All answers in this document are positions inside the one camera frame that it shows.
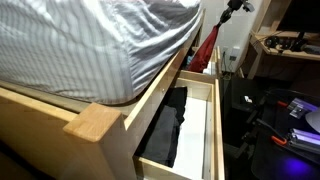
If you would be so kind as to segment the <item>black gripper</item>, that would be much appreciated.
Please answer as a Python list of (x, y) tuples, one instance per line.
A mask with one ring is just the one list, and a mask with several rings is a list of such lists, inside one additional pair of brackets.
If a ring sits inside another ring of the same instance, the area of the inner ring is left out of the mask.
[(227, 3), (227, 8), (220, 16), (219, 25), (227, 22), (231, 18), (232, 13), (240, 9), (240, 7), (243, 5), (243, 1), (244, 0), (229, 0)]

